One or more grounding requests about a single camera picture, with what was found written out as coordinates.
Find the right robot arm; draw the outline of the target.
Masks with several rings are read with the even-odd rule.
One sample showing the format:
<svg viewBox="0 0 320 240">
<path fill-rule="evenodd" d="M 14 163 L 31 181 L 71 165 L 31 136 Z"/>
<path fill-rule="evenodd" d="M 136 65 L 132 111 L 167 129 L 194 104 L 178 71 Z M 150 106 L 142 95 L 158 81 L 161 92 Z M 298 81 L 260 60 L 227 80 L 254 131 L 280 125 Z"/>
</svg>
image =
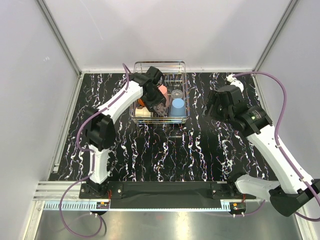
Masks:
<svg viewBox="0 0 320 240">
<path fill-rule="evenodd" d="M 237 199 L 245 194 L 270 201 L 285 217 L 295 214 L 312 198 L 319 197 L 319 179 L 312 178 L 286 154 L 285 146 L 275 137 L 276 128 L 271 118 L 259 105 L 249 106 L 241 88 L 231 84 L 211 90 L 202 114 L 230 124 L 241 133 L 258 149 L 277 178 L 268 181 L 236 173 L 227 179 L 229 197 Z"/>
</svg>

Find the orange cup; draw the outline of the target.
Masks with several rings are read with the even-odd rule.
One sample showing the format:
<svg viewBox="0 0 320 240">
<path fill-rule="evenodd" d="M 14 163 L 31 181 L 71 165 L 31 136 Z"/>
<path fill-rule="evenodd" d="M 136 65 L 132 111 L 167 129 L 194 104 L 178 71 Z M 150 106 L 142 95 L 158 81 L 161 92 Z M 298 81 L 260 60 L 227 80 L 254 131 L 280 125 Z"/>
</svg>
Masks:
<svg viewBox="0 0 320 240">
<path fill-rule="evenodd" d="M 142 101 L 141 98 L 138 99 L 138 103 L 139 103 L 141 106 L 143 106 L 143 107 L 145 106 L 145 103 Z"/>
</svg>

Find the small clear plastic cup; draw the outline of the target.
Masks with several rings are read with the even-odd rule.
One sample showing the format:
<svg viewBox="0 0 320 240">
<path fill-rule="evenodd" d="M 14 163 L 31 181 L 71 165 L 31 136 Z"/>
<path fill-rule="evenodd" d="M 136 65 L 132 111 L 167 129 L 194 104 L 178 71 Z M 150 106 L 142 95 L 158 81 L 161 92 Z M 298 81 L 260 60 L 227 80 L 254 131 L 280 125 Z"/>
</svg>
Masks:
<svg viewBox="0 0 320 240">
<path fill-rule="evenodd" d="M 168 108 L 165 105 L 163 105 L 162 103 L 160 103 L 157 106 L 154 106 L 153 110 L 160 117 L 164 117 L 168 113 Z"/>
</svg>

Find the clear faceted glass tumbler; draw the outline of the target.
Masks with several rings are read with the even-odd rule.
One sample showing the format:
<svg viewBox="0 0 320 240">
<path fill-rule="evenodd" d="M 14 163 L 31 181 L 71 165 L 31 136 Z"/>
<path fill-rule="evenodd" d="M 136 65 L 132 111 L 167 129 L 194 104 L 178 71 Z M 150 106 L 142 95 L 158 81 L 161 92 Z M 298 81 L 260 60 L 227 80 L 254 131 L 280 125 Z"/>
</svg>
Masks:
<svg viewBox="0 0 320 240">
<path fill-rule="evenodd" d="M 174 89 L 174 90 L 172 90 L 170 96 L 172 97 L 172 99 L 183 99 L 184 93 L 182 90 Z"/>
</svg>

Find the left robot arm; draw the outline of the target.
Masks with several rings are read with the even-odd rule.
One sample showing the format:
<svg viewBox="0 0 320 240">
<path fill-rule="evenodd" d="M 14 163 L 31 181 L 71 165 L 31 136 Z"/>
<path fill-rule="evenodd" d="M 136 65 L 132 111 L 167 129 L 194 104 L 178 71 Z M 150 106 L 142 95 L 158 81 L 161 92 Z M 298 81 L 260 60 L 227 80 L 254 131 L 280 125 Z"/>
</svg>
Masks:
<svg viewBox="0 0 320 240">
<path fill-rule="evenodd" d="M 158 82 L 163 79 L 163 73 L 151 66 L 145 73 L 126 74 L 125 86 L 110 100 L 98 108 L 87 110 L 88 118 L 81 125 L 76 145 L 83 152 L 90 154 L 90 170 L 85 179 L 90 187 L 90 193 L 97 199 L 107 195 L 106 180 L 110 147 L 116 140 L 114 123 L 119 116 L 135 101 L 141 99 L 150 113 L 164 116 L 167 113 L 167 99 L 158 88 Z"/>
</svg>

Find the metal cup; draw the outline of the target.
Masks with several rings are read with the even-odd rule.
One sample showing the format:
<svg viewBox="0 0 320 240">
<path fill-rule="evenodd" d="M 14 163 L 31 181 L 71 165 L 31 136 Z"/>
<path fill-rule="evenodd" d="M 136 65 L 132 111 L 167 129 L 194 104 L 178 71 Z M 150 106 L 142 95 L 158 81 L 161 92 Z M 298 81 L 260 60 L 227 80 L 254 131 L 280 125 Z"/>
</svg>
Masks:
<svg viewBox="0 0 320 240">
<path fill-rule="evenodd" d="M 137 118 L 151 118 L 153 117 L 153 113 L 145 106 L 139 106 L 135 109 L 134 116 Z"/>
</svg>

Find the blue plastic cup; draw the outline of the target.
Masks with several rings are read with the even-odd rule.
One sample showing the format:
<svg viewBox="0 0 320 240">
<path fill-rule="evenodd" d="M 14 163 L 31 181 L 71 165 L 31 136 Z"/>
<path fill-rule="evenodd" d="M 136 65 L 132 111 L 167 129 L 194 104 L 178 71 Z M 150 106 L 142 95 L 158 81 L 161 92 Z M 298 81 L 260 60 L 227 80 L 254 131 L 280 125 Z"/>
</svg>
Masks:
<svg viewBox="0 0 320 240">
<path fill-rule="evenodd" d="M 181 98 L 174 98 L 171 103 L 170 117 L 185 117 L 185 102 Z"/>
</svg>

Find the pink plastic cup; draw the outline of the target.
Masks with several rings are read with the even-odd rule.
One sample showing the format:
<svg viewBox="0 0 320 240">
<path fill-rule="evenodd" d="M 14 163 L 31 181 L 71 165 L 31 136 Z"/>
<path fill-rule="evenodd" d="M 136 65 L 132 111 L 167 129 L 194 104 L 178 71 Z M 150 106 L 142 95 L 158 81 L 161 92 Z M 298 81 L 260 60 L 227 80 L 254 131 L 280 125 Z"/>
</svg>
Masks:
<svg viewBox="0 0 320 240">
<path fill-rule="evenodd" d="M 168 107 L 169 104 L 170 104 L 170 101 L 169 101 L 169 95 L 168 95 L 168 89 L 166 86 L 164 85 L 160 85 L 158 87 L 158 89 L 160 90 L 160 92 L 163 94 L 163 96 L 165 97 L 166 99 L 166 103 L 165 103 L 165 106 Z"/>
</svg>

